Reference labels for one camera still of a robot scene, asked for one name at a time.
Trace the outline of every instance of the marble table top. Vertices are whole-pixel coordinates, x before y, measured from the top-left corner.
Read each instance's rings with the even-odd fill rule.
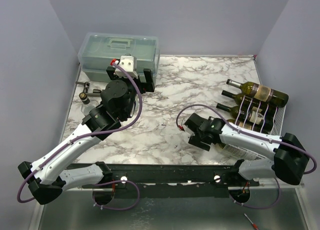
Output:
[[[221,95],[222,90],[239,93],[226,85],[230,78],[239,82],[259,83],[255,63],[250,57],[175,57],[161,56],[154,93],[142,95],[143,111],[138,122],[127,130],[113,133],[83,153],[75,162],[112,164],[233,164],[236,159],[223,153],[217,145],[209,152],[188,144],[189,134],[175,124],[179,111],[191,104],[202,103],[215,107],[217,103],[235,106],[232,99]],[[79,81],[89,81],[81,72]],[[104,89],[106,83],[90,82],[92,89]],[[84,117],[79,93],[75,90],[63,139],[72,133]],[[99,98],[90,98],[97,105]],[[194,107],[186,110],[180,121],[196,112],[207,118],[215,116],[210,110]],[[226,118],[231,118],[220,111]]]

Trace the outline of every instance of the white basket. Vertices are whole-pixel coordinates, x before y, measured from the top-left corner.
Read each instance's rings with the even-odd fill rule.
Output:
[[[286,110],[286,107],[279,108],[277,113],[275,114],[274,127],[272,132],[270,133],[271,135],[281,134],[282,123],[284,121],[284,116],[285,116],[285,110]],[[266,158],[265,156],[257,154],[249,149],[244,149],[244,148],[241,148],[235,145],[229,145],[229,144],[225,145],[222,152],[226,155],[232,156],[237,159],[244,159],[244,160],[251,160],[251,161]]]

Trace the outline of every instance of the reflective surface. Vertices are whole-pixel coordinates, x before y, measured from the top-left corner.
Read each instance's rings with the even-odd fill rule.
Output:
[[[44,207],[40,230],[250,230],[246,213],[260,230],[306,230],[295,189],[283,189],[280,203],[268,210],[251,210],[230,199],[141,199],[129,211],[93,207],[91,191],[67,191]],[[277,197],[275,189],[251,190],[248,203],[266,206]],[[114,200],[124,207],[134,200]]]

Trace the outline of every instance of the white wall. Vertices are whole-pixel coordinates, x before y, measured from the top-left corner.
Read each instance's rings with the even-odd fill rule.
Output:
[[[289,94],[283,132],[320,161],[320,0],[289,0],[257,56],[263,84]],[[320,170],[303,177],[320,227]]]
[[[58,143],[78,60],[48,0],[0,0],[0,23],[0,228],[25,230],[34,203],[16,200],[17,166]]]
[[[50,0],[75,50],[87,32],[155,35],[162,54],[257,54],[288,0]]]

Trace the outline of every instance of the transparent plastic container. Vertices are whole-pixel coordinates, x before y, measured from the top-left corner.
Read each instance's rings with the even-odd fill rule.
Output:
[[[160,57],[157,37],[88,33],[84,38],[78,58],[83,72],[90,80],[109,82],[106,69],[110,62],[126,54],[137,58],[137,73],[143,74],[145,68],[150,69],[154,80],[156,79]]]

